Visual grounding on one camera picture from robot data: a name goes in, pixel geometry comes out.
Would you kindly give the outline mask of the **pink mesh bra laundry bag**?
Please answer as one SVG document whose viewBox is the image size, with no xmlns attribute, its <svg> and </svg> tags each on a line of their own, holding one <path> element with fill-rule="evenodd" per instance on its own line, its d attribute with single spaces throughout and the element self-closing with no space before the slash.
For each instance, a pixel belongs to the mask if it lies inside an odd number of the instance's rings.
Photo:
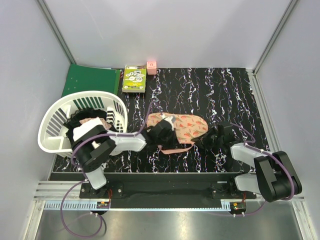
<svg viewBox="0 0 320 240">
<path fill-rule="evenodd" d="M 176 149 L 163 150 L 160 146 L 157 146 L 165 155 L 187 152 L 194 145 L 191 139 L 200 137 L 208 131 L 208 124 L 204 119 L 189 114 L 151 113 L 146 119 L 146 126 L 155 126 L 158 122 L 167 122 L 162 119 L 163 114 L 166 116 L 175 116 L 174 130 L 179 142 Z M 146 129 L 143 135 L 148 146 L 156 146 L 148 137 Z"/>
</svg>

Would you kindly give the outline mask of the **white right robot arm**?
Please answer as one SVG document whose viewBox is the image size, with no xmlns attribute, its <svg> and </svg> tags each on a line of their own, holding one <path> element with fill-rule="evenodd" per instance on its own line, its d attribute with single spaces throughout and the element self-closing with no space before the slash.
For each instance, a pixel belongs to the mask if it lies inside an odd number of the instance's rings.
<svg viewBox="0 0 320 240">
<path fill-rule="evenodd" d="M 221 122 L 192 141 L 206 150 L 225 150 L 233 160 L 254 168 L 253 173 L 241 173 L 227 185 L 228 195 L 232 198 L 251 192 L 272 203 L 289 201 L 302 193 L 302 183 L 288 154 L 252 146 L 256 142 L 253 135 L 235 123 Z"/>
</svg>

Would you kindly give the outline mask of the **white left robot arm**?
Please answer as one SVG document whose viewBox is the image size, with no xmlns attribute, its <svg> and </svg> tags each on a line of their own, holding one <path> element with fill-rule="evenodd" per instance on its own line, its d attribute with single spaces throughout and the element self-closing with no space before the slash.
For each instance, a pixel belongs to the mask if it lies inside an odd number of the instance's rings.
<svg viewBox="0 0 320 240">
<path fill-rule="evenodd" d="M 107 130 L 99 118 L 76 127 L 70 140 L 72 158 L 76 158 L 85 179 L 91 184 L 90 192 L 97 198 L 108 193 L 107 179 L 101 165 L 109 156 L 123 151 L 151 151 L 166 143 L 177 142 L 174 125 L 164 119 L 138 132 L 123 133 Z"/>
</svg>

